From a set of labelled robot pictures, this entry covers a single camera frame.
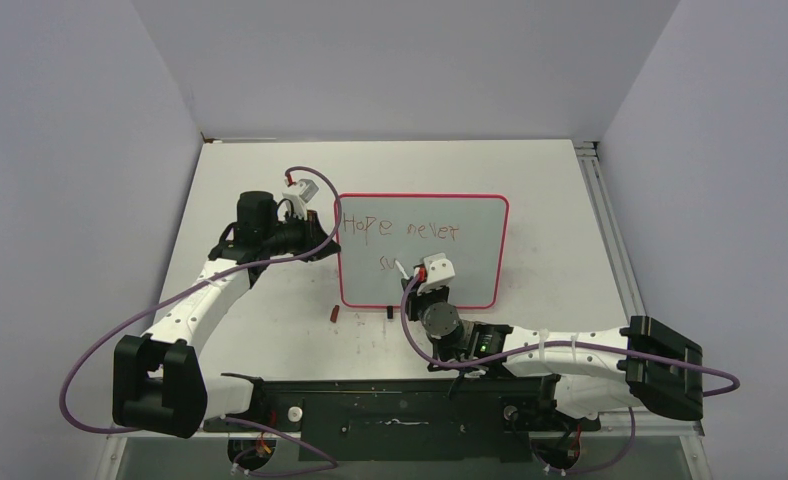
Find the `white whiteboard marker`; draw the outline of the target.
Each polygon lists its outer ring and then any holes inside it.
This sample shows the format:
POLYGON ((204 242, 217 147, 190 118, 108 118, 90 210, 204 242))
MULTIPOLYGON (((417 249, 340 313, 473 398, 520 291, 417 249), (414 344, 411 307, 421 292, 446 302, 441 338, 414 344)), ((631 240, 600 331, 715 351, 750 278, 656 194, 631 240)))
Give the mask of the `white whiteboard marker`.
POLYGON ((412 274, 409 273, 406 270, 406 268, 403 266, 403 264, 398 259, 395 259, 394 263, 395 263, 395 266, 397 267, 398 271, 400 272, 400 274, 402 275, 402 277, 405 280, 409 280, 412 277, 412 274))

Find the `pink framed whiteboard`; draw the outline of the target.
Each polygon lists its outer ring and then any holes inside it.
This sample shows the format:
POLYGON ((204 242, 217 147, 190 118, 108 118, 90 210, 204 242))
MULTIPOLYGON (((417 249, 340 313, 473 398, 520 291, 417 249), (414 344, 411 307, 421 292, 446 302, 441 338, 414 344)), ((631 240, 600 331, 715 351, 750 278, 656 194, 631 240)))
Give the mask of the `pink framed whiteboard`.
POLYGON ((345 193, 336 236, 342 302, 353 308, 396 306, 398 259, 408 272, 445 253, 455 268, 451 302, 494 305, 503 261, 509 201, 499 194, 345 193))

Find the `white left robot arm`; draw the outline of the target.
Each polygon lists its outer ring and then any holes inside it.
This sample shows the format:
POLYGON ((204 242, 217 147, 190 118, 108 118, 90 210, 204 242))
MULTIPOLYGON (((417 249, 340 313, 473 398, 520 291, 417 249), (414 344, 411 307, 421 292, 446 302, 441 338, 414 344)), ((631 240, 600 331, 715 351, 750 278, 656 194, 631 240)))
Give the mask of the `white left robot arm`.
POLYGON ((120 426, 189 438, 223 415, 241 429, 260 428, 268 403, 237 374, 207 377, 199 355, 234 303, 271 263, 312 262, 339 252, 298 182, 280 200, 264 191, 240 195, 236 219, 210 250, 193 292, 139 336, 125 335, 113 355, 112 418, 120 426))

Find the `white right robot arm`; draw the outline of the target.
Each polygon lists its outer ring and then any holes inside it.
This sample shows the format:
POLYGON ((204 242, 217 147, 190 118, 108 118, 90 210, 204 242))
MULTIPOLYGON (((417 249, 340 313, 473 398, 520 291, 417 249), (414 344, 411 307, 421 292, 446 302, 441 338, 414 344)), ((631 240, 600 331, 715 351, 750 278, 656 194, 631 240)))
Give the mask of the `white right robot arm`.
POLYGON ((530 330, 461 319, 446 287, 402 287, 401 325, 430 369, 550 377, 551 391, 535 402, 537 418, 549 428, 623 408, 678 421, 704 416, 702 347, 653 317, 636 315, 601 331, 530 330))

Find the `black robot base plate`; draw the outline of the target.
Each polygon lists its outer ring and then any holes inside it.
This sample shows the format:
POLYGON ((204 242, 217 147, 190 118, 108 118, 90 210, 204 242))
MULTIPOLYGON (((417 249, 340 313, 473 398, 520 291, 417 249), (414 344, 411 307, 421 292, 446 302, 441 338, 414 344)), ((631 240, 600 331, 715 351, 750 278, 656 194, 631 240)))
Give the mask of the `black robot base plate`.
POLYGON ((547 448, 595 432, 597 420, 560 413, 555 375, 495 379, 254 381, 241 418, 285 433, 338 461, 527 462, 524 440, 547 448))

